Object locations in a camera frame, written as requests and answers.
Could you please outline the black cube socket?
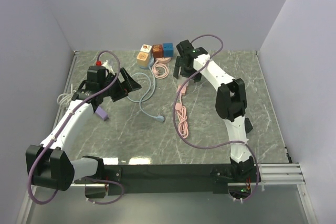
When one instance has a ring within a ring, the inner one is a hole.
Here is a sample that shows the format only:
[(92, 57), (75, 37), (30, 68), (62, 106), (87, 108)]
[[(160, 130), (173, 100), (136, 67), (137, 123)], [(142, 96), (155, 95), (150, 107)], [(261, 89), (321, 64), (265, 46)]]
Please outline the black cube socket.
[(250, 133), (253, 130), (253, 125), (249, 118), (245, 118), (245, 132)]

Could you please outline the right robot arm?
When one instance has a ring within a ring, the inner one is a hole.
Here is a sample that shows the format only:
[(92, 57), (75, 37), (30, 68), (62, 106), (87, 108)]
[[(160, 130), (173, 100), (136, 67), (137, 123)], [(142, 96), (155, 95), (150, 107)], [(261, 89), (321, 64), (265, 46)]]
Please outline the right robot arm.
[[(230, 175), (235, 181), (241, 182), (251, 176), (252, 172), (259, 173), (257, 158), (248, 146), (248, 138), (245, 129), (245, 114), (247, 98), (244, 81), (227, 74), (207, 53), (199, 54), (195, 49), (190, 54), (180, 55), (176, 59), (174, 76), (187, 76), (187, 79), (177, 90), (173, 103), (173, 124), (181, 140), (187, 145), (204, 150), (210, 150), (230, 145)], [(176, 105), (180, 100), (181, 91), (186, 84), (194, 79), (204, 77), (216, 91), (215, 110), (218, 116), (224, 120), (228, 132), (229, 141), (215, 146), (201, 147), (191, 144), (182, 136), (175, 121)]]

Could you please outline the pink round socket base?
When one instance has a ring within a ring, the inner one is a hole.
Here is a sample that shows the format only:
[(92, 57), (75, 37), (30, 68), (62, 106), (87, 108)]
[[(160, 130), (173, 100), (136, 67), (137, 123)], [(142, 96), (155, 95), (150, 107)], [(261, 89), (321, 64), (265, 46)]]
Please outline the pink round socket base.
[(167, 64), (171, 61), (172, 58), (170, 57), (162, 57), (162, 58), (156, 58), (156, 62), (157, 63), (161, 63), (161, 64)]

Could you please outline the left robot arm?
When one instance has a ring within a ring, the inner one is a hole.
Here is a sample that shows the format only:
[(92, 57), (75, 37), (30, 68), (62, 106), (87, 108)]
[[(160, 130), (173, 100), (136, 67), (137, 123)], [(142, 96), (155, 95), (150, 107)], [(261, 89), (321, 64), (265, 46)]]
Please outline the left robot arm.
[(85, 156), (70, 161), (67, 151), (104, 98), (116, 102), (139, 89), (141, 85), (124, 68), (114, 74), (102, 66), (89, 67), (87, 78), (73, 94), (58, 125), (39, 145), (27, 149), (28, 184), (65, 191), (74, 180), (84, 177), (93, 183), (101, 182), (105, 176), (101, 158)]

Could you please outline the pink power strip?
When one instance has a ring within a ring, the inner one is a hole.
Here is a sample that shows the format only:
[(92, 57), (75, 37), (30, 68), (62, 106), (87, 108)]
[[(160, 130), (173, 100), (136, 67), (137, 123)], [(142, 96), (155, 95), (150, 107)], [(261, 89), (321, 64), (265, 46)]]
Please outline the pink power strip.
[(181, 94), (181, 95), (185, 95), (185, 94), (186, 94), (186, 89), (187, 89), (188, 84), (189, 84), (189, 82), (187, 82), (187, 83), (182, 87), (182, 84), (183, 84), (183, 83), (184, 83), (183, 80), (179, 80), (179, 81), (177, 82), (177, 84), (178, 84), (177, 91), (180, 89), (180, 90), (181, 90), (181, 91), (180, 91), (180, 94)]

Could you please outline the purple USB power strip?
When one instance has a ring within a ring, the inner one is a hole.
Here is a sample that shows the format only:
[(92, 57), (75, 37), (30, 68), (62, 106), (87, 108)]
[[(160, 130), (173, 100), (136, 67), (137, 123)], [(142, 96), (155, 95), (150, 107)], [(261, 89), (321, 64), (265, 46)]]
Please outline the purple USB power strip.
[(103, 121), (106, 121), (109, 118), (108, 113), (100, 106), (97, 107), (95, 114)]

